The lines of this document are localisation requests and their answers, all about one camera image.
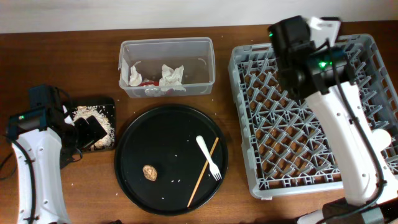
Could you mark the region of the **red snack wrapper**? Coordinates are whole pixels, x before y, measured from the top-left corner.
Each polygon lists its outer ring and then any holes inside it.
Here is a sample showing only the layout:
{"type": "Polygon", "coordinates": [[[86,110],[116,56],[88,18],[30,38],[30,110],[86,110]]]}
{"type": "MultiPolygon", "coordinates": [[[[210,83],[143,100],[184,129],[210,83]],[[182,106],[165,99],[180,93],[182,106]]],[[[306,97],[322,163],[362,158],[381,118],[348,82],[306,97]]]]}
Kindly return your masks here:
{"type": "Polygon", "coordinates": [[[145,87],[144,93],[147,96],[151,96],[151,97],[171,95],[173,92],[173,89],[171,89],[171,88],[169,88],[167,90],[162,90],[161,88],[158,88],[159,82],[153,81],[153,80],[144,80],[139,86],[145,87]]]}

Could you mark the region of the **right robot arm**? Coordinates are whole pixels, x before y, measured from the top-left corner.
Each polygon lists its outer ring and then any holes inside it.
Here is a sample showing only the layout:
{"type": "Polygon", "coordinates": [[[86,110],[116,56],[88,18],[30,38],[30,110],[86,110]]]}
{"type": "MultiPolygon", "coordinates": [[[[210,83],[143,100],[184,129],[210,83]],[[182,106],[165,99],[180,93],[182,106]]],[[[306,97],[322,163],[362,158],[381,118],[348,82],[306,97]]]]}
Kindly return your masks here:
{"type": "Polygon", "coordinates": [[[294,16],[268,28],[279,84],[291,98],[306,101],[319,120],[345,193],[297,223],[394,223],[397,179],[382,156],[392,138],[368,125],[354,70],[335,45],[340,24],[337,18],[294,16]]]}

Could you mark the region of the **rice and food scraps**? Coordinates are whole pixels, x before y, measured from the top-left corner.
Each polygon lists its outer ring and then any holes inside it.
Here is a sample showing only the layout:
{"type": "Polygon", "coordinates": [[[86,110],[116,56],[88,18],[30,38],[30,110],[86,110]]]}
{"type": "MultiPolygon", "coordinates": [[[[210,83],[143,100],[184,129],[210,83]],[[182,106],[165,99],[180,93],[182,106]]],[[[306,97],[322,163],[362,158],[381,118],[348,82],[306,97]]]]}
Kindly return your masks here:
{"type": "Polygon", "coordinates": [[[111,149],[115,142],[115,127],[111,124],[113,115],[106,109],[105,105],[99,106],[78,106],[72,113],[73,120],[79,118],[87,119],[94,116],[102,128],[106,131],[107,135],[90,147],[90,151],[108,150],[111,149]]]}

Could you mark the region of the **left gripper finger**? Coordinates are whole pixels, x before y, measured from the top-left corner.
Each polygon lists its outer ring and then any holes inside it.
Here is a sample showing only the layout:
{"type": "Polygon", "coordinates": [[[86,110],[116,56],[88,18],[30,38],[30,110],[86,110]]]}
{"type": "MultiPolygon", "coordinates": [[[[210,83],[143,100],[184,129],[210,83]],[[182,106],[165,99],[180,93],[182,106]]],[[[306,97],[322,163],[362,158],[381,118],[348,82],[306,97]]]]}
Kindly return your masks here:
{"type": "Polygon", "coordinates": [[[78,149],[87,148],[92,143],[92,133],[89,123],[84,118],[78,118],[74,122],[74,125],[78,133],[76,147],[78,149]]]}
{"type": "Polygon", "coordinates": [[[86,118],[86,121],[89,124],[87,146],[91,146],[97,141],[101,140],[103,137],[105,137],[107,135],[107,132],[94,116],[86,118]]]}

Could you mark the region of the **white cup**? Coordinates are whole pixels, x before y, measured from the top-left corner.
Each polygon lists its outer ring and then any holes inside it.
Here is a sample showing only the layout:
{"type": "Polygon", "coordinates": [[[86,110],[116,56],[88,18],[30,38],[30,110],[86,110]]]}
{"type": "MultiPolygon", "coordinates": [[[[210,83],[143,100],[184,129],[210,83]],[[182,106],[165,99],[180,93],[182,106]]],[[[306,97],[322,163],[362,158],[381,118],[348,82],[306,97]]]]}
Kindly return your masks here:
{"type": "Polygon", "coordinates": [[[376,151],[381,152],[382,150],[385,150],[385,148],[387,148],[392,142],[391,135],[384,129],[372,130],[372,135],[372,145],[376,151]]]}

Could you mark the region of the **wooden chopstick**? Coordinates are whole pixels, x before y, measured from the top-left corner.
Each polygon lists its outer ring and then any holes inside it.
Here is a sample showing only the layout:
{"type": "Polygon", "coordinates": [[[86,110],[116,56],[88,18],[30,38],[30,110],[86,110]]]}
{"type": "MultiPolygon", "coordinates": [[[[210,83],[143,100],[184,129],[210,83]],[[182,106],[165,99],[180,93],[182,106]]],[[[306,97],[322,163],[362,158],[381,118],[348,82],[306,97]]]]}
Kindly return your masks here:
{"type": "MultiPolygon", "coordinates": [[[[212,145],[212,147],[211,147],[211,150],[209,151],[209,152],[210,152],[210,156],[213,155],[214,150],[215,150],[215,147],[217,146],[218,141],[219,141],[219,137],[216,137],[216,139],[215,139],[215,141],[214,141],[214,143],[213,143],[213,145],[212,145]]],[[[190,205],[191,205],[191,203],[192,203],[192,201],[193,201],[193,198],[194,198],[194,196],[195,196],[195,194],[196,194],[196,192],[197,192],[197,190],[198,190],[198,187],[199,187],[200,182],[201,182],[201,180],[202,180],[202,178],[203,178],[203,176],[204,176],[204,174],[205,174],[205,171],[206,171],[206,168],[207,168],[207,167],[209,167],[209,165],[208,165],[208,162],[207,162],[207,160],[206,160],[206,162],[205,162],[205,164],[204,164],[204,166],[203,166],[203,168],[202,168],[202,170],[201,170],[201,172],[200,172],[200,175],[199,175],[199,177],[198,177],[198,179],[197,179],[197,182],[196,182],[196,184],[195,184],[195,187],[194,187],[194,189],[193,189],[193,191],[192,191],[192,194],[191,194],[191,196],[190,196],[190,199],[189,199],[189,201],[188,201],[188,203],[187,203],[187,208],[190,207],[190,205]]]]}

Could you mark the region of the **brown walnut cookie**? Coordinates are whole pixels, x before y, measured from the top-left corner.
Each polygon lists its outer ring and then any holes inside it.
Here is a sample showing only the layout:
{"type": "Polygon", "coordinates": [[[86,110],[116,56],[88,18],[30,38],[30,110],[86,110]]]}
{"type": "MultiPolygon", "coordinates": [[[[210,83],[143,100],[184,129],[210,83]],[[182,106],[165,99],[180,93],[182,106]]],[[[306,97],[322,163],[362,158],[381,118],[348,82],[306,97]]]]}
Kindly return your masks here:
{"type": "Polygon", "coordinates": [[[150,181],[153,181],[153,182],[156,181],[156,179],[157,179],[157,171],[156,171],[155,167],[153,167],[151,165],[145,165],[142,168],[142,171],[144,173],[144,177],[147,180],[150,180],[150,181]]]}

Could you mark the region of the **small white napkin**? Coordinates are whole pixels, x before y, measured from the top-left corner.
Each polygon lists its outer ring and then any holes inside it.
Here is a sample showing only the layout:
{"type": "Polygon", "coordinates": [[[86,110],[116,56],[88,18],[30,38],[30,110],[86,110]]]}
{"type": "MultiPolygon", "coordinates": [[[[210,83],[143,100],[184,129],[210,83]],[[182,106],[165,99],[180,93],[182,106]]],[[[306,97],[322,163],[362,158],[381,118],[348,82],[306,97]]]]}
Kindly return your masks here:
{"type": "Polygon", "coordinates": [[[142,83],[142,75],[137,71],[136,66],[131,67],[129,86],[139,86],[142,83]]]}

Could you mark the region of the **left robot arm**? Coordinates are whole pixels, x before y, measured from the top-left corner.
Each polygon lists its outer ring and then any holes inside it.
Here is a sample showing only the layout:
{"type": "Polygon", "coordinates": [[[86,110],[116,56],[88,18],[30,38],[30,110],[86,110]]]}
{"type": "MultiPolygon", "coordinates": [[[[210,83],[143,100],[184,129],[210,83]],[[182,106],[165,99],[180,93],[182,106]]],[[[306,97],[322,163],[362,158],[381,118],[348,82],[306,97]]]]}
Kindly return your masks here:
{"type": "Polygon", "coordinates": [[[46,84],[29,89],[29,110],[7,124],[5,138],[17,159],[18,223],[69,223],[60,170],[106,136],[94,116],[73,121],[61,93],[46,84]]]}

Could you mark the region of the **white plastic fork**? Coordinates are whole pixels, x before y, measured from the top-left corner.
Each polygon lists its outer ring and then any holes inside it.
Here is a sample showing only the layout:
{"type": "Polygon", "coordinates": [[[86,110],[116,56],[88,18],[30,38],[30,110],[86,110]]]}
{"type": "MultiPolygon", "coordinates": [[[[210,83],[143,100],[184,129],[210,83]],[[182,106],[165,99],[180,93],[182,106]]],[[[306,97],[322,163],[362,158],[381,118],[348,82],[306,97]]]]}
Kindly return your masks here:
{"type": "Polygon", "coordinates": [[[208,162],[208,165],[209,165],[210,172],[211,172],[212,176],[217,181],[221,180],[222,176],[221,176],[220,170],[219,170],[218,166],[213,162],[213,160],[212,160],[212,158],[210,156],[210,152],[209,152],[209,150],[207,148],[207,145],[205,143],[204,138],[202,136],[197,136],[196,137],[196,141],[197,141],[197,144],[199,145],[202,153],[204,154],[204,156],[207,159],[207,162],[208,162]]]}

